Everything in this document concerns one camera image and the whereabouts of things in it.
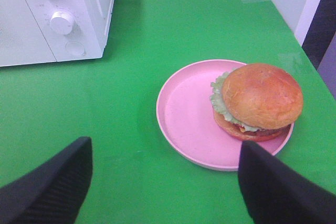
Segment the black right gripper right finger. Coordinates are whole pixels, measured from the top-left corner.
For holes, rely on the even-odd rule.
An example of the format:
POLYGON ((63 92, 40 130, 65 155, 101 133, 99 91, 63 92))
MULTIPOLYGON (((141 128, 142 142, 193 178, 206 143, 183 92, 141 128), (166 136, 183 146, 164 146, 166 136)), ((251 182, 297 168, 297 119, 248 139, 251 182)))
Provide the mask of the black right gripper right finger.
POLYGON ((238 183, 254 223, 335 223, 335 195, 255 142, 242 143, 238 183))

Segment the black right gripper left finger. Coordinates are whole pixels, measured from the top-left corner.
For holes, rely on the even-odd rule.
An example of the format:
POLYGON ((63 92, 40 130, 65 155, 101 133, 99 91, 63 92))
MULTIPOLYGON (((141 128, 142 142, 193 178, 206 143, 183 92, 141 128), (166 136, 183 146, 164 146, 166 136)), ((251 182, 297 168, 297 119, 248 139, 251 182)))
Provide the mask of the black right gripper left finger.
POLYGON ((1 223, 74 223, 93 173, 92 140, 80 137, 1 187, 1 223))

